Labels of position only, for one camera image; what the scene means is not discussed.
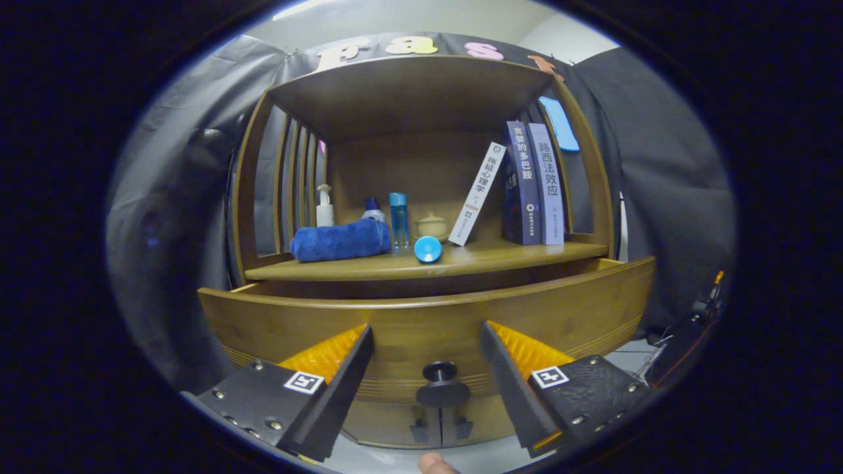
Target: yellow letter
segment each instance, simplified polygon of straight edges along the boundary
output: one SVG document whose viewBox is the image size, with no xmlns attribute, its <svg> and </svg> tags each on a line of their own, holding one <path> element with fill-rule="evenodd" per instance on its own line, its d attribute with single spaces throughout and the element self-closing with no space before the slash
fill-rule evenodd
<svg viewBox="0 0 843 474">
<path fill-rule="evenodd" d="M 426 36 L 402 36 L 395 38 L 391 43 L 386 46 L 386 52 L 389 54 L 430 54 L 439 51 L 439 48 L 433 45 L 433 40 Z"/>
</svg>

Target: shelf board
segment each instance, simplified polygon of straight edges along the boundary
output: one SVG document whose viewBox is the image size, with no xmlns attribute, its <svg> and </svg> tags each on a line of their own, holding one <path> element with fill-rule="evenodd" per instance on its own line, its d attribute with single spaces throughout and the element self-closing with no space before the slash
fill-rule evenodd
<svg viewBox="0 0 843 474">
<path fill-rule="evenodd" d="M 512 62 L 411 55 L 310 73 L 267 93 L 322 140 L 335 143 L 400 133 L 500 132 L 552 80 Z"/>
<path fill-rule="evenodd" d="M 300 282 L 448 277 L 550 265 L 606 256 L 608 252 L 606 245 L 581 242 L 566 242 L 562 250 L 557 245 L 518 245 L 507 240 L 487 240 L 472 242 L 465 247 L 443 244 L 442 256 L 437 263 L 431 264 L 420 263 L 410 249 L 400 253 L 339 261 L 285 261 L 247 270 L 246 277 L 249 280 Z"/>
</svg>

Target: white book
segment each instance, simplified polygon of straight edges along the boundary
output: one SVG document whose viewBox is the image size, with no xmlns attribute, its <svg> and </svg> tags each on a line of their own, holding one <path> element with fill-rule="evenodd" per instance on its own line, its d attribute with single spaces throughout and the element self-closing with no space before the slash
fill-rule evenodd
<svg viewBox="0 0 843 474">
<path fill-rule="evenodd" d="M 477 171 L 474 185 L 471 186 L 471 192 L 465 198 L 465 204 L 459 210 L 459 217 L 454 222 L 454 229 L 451 230 L 451 235 L 448 237 L 448 240 L 456 245 L 465 245 L 465 241 L 469 238 L 471 228 L 474 227 L 477 214 L 480 213 L 483 202 L 489 194 L 489 186 L 492 186 L 495 182 L 497 170 L 501 166 L 506 151 L 507 148 L 500 143 L 492 142 L 489 145 L 489 150 L 486 151 L 486 157 L 480 165 L 480 170 Z"/>
<path fill-rule="evenodd" d="M 544 219 L 541 243 L 564 245 L 565 208 L 562 206 L 562 186 L 550 134 L 547 132 L 547 127 L 541 123 L 530 123 L 527 133 L 533 147 L 535 168 L 539 176 L 539 202 Z"/>
</svg>

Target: blue cloth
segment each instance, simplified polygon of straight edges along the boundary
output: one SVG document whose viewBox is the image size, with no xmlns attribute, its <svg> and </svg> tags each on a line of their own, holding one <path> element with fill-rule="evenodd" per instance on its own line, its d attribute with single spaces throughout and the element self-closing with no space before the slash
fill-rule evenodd
<svg viewBox="0 0 843 474">
<path fill-rule="evenodd" d="M 290 252 L 298 261 L 345 260 L 381 254 L 391 248 L 389 228 L 371 218 L 348 225 L 304 227 L 290 244 Z"/>
</svg>

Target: small blue cap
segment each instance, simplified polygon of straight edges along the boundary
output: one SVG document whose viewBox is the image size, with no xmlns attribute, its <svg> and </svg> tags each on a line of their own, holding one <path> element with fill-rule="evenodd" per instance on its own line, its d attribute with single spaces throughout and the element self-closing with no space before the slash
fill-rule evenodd
<svg viewBox="0 0 843 474">
<path fill-rule="evenodd" d="M 436 240 L 436 237 L 425 235 L 416 241 L 413 250 L 421 263 L 430 263 L 438 260 L 439 256 L 442 255 L 442 244 Z"/>
<path fill-rule="evenodd" d="M 377 197 L 370 197 L 366 200 L 366 210 L 373 211 L 373 210 L 380 210 L 380 204 L 378 204 Z"/>
<path fill-rule="evenodd" d="M 390 206 L 406 206 L 407 205 L 407 195 L 403 192 L 391 192 L 389 194 L 389 205 Z"/>
</svg>

